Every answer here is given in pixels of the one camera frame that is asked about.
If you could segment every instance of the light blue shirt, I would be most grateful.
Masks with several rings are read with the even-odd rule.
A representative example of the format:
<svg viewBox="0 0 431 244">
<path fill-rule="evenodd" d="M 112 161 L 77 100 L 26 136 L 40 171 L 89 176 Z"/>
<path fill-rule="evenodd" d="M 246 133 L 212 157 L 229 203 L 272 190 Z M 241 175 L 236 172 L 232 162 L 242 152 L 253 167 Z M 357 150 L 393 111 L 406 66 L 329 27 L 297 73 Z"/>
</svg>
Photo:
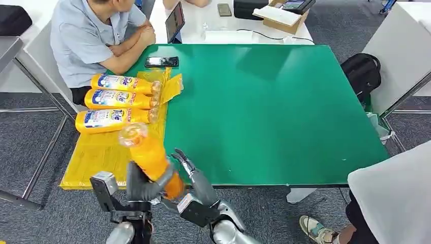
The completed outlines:
<svg viewBox="0 0 431 244">
<path fill-rule="evenodd" d="M 108 46 L 124 41 L 128 24 L 141 26 L 146 21 L 135 5 L 129 12 L 115 13 L 110 19 L 112 26 L 104 24 L 87 0 L 59 0 L 55 6 L 51 48 L 69 88 L 90 85 L 94 74 L 105 72 L 99 63 L 113 56 Z"/>
</svg>

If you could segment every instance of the black bag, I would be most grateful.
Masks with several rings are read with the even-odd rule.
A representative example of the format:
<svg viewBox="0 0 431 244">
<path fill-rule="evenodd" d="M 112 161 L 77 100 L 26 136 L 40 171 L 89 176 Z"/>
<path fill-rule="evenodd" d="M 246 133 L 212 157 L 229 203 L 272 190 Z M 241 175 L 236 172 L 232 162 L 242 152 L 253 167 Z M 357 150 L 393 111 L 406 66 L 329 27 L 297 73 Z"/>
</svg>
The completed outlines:
<svg viewBox="0 0 431 244">
<path fill-rule="evenodd" d="M 20 36 L 32 24 L 21 6 L 0 5 L 0 36 Z"/>
<path fill-rule="evenodd" d="M 367 53 L 355 54 L 344 61 L 341 68 L 361 103 L 382 82 L 380 61 L 373 55 Z"/>
<path fill-rule="evenodd" d="M 238 19 L 263 20 L 253 15 L 254 9 L 268 5 L 268 0 L 233 0 L 233 15 Z"/>
</svg>

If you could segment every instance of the tablet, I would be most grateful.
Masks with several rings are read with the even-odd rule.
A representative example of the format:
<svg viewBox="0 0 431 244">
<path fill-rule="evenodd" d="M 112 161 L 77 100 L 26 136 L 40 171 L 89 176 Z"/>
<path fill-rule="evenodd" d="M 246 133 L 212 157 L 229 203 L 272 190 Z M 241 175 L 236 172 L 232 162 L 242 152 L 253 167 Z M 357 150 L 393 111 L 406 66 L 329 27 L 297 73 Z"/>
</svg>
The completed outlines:
<svg viewBox="0 0 431 244">
<path fill-rule="evenodd" d="M 181 2 L 178 2 L 174 10 L 172 10 L 171 14 L 165 21 L 166 33 L 168 34 L 168 43 L 172 43 L 175 40 L 175 36 L 178 34 L 185 23 L 182 5 Z"/>
</svg>

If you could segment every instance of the robotic arm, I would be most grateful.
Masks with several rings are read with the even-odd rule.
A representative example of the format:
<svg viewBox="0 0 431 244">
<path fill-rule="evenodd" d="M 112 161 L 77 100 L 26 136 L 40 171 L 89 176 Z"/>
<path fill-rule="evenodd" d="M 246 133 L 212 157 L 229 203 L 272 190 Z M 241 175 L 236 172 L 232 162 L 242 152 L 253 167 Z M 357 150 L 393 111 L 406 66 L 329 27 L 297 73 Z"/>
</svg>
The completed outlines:
<svg viewBox="0 0 431 244">
<path fill-rule="evenodd" d="M 203 172 L 196 168 L 183 151 L 175 149 L 175 152 L 171 156 L 183 166 L 196 193 L 196 198 L 189 193 L 180 202 L 178 205 L 180 216 L 201 227 L 203 227 L 201 223 L 205 224 L 204 226 L 208 225 L 210 227 L 210 237 L 216 244 L 260 244 L 260 242 L 244 234 L 244 223 L 236 215 L 229 203 L 218 198 L 216 191 Z M 197 203 L 191 206 L 192 201 L 197 201 Z M 196 219 L 199 219 L 200 214 L 208 210 L 214 210 L 214 218 L 207 218 L 204 215 L 203 221 L 201 223 L 197 222 Z M 193 212 L 194 215 L 184 215 L 187 211 Z"/>
<path fill-rule="evenodd" d="M 118 189 L 112 173 L 101 171 L 90 178 L 102 210 L 110 212 L 111 221 L 118 223 L 106 244 L 153 243 L 149 201 L 160 197 L 165 206 L 178 212 L 182 218 L 200 227 L 209 226 L 210 238 L 215 244 L 260 244 L 244 233 L 244 223 L 229 203 L 218 198 L 203 172 L 180 149 L 175 149 L 175 152 L 172 157 L 185 169 L 196 193 L 196 196 L 188 193 L 178 205 L 161 197 L 160 193 L 174 172 L 173 165 L 157 181 L 149 182 L 136 163 L 130 162 L 127 168 L 127 206 L 122 206 L 112 196 Z M 124 213 L 120 221 L 113 219 L 115 211 Z"/>
</svg>

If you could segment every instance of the cardboard box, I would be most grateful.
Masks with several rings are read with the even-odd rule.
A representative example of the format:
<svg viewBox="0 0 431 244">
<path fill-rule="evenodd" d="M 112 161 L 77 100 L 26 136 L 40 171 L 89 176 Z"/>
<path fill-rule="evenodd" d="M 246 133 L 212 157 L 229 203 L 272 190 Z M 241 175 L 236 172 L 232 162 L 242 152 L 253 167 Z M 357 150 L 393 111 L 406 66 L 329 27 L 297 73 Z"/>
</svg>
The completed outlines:
<svg viewBox="0 0 431 244">
<path fill-rule="evenodd" d="M 268 4 L 268 6 L 274 7 L 277 3 L 283 4 L 285 2 L 286 2 L 286 0 L 273 0 L 272 2 L 270 2 Z M 280 22 L 277 22 L 275 20 L 268 19 L 268 18 L 265 18 L 263 16 L 259 16 L 256 14 L 253 14 L 253 15 L 263 18 L 263 24 L 268 26 L 268 27 L 279 29 L 281 31 L 284 31 L 284 32 L 287 32 L 290 34 L 296 34 L 299 27 L 305 22 L 305 19 L 307 19 L 308 14 L 309 14 L 309 10 L 307 10 L 303 15 L 301 15 L 301 17 L 293 25 L 287 25 L 284 23 L 280 23 Z"/>
</svg>

